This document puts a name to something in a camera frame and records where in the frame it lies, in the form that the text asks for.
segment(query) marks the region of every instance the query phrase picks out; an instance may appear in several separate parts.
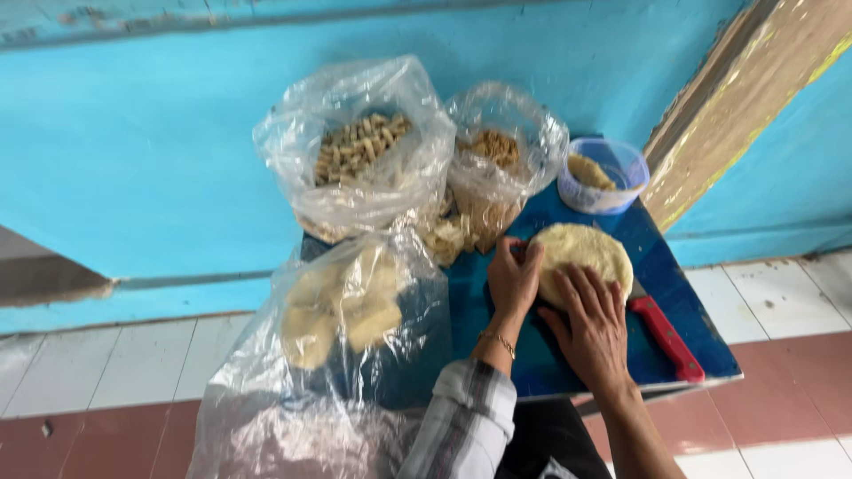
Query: clear plastic bag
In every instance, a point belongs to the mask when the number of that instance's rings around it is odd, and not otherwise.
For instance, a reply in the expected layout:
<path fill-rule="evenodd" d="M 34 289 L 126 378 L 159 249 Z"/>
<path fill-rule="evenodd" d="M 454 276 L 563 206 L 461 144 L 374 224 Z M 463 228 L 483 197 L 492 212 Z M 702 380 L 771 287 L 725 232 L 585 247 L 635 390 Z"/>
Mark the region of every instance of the clear plastic bag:
<path fill-rule="evenodd" d="M 411 228 L 286 263 L 207 385 L 187 478 L 394 476 L 452 358 L 447 294 Z"/>
<path fill-rule="evenodd" d="M 325 133 L 372 113 L 402 113 L 412 131 L 376 162 L 367 182 L 315 186 Z M 455 134 L 413 55 L 325 66 L 288 88 L 253 130 L 257 154 L 299 224 L 332 244 L 358 231 L 434 219 Z"/>
<path fill-rule="evenodd" d="M 502 169 L 471 150 L 456 151 L 447 183 L 459 213 L 470 215 L 485 254 L 521 214 L 527 199 L 559 173 L 570 142 L 568 127 L 531 95 L 499 82 L 477 84 L 446 104 L 458 126 L 458 140 L 473 143 L 482 131 L 497 130 L 515 139 L 520 159 Z"/>

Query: white floor tile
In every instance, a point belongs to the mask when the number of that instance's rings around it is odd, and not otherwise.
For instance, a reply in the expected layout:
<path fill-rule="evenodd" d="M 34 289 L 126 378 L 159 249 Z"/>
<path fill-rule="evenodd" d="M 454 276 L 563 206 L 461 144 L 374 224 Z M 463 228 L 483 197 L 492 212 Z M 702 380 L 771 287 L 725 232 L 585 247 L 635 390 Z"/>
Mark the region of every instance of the white floor tile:
<path fill-rule="evenodd" d="M 12 401 L 12 395 L 43 340 L 43 334 L 0 339 L 0 413 Z"/>
<path fill-rule="evenodd" d="M 251 315 L 199 319 L 183 364 L 181 380 L 177 384 L 175 401 L 198 399 L 204 395 L 207 381 L 225 361 L 225 356 L 250 319 Z"/>
<path fill-rule="evenodd" d="M 825 255 L 814 261 L 799 260 L 799 264 L 852 325 L 852 251 Z"/>
<path fill-rule="evenodd" d="M 47 335 L 3 416 L 85 410 L 101 379 L 119 329 Z"/>
<path fill-rule="evenodd" d="M 852 460 L 836 439 L 744 447 L 754 479 L 849 479 Z"/>
<path fill-rule="evenodd" d="M 91 408 L 171 401 L 196 320 L 121 328 Z"/>
<path fill-rule="evenodd" d="M 722 267 L 690 269 L 684 273 L 726 343 L 769 339 Z"/>
<path fill-rule="evenodd" d="M 751 479 L 740 451 L 731 449 L 718 453 L 678 456 L 677 465 L 688 479 Z"/>
<path fill-rule="evenodd" d="M 841 436 L 838 440 L 840 441 L 840 445 L 846 451 L 846 455 L 849 456 L 849 460 L 852 460 L 852 435 Z"/>
<path fill-rule="evenodd" d="M 852 329 L 794 261 L 777 260 L 724 268 L 772 339 Z"/>

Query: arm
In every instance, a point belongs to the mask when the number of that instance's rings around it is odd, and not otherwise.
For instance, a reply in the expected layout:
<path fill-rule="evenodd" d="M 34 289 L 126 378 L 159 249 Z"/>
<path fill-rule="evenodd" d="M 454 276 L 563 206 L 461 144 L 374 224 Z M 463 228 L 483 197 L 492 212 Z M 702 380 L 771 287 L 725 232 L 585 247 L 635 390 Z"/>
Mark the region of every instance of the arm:
<path fill-rule="evenodd" d="M 485 331 L 499 334 L 512 348 L 535 299 L 538 266 L 544 257 L 541 247 L 513 251 L 526 245 L 502 238 L 488 266 L 495 311 Z M 483 337 L 470 358 L 445 367 L 397 477 L 492 479 L 515 432 L 517 393 L 509 379 L 511 369 L 512 355 L 496 337 Z"/>
<path fill-rule="evenodd" d="M 648 415 L 627 371 L 627 326 L 621 287 L 607 287 L 596 271 L 569 265 L 554 272 L 571 330 L 540 308 L 568 364 L 601 406 L 619 479 L 685 479 Z"/>

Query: striped sleeve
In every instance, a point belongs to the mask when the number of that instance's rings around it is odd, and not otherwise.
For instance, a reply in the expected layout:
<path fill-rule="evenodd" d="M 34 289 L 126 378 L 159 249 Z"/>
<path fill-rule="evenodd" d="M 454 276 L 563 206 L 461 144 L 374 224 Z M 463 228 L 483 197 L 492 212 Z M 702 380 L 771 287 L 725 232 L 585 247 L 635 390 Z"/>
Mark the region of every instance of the striped sleeve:
<path fill-rule="evenodd" d="M 493 478 L 515 431 L 512 381 L 482 361 L 467 359 L 445 367 L 432 394 L 397 477 Z"/>

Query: gold bracelet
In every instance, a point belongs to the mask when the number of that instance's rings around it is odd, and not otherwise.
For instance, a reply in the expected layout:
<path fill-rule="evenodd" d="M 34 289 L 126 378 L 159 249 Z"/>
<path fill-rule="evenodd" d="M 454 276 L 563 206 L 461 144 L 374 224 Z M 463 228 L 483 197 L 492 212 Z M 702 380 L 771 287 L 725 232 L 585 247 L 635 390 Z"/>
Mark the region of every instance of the gold bracelet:
<path fill-rule="evenodd" d="M 480 331 L 480 335 L 476 337 L 476 342 L 478 343 L 479 340 L 483 338 L 497 339 L 506 348 L 506 350 L 509 351 L 509 354 L 512 355 L 512 361 L 515 360 L 515 348 L 513 348 L 512 345 L 509 344 L 509 341 L 506 341 L 502 336 L 495 332 Z"/>

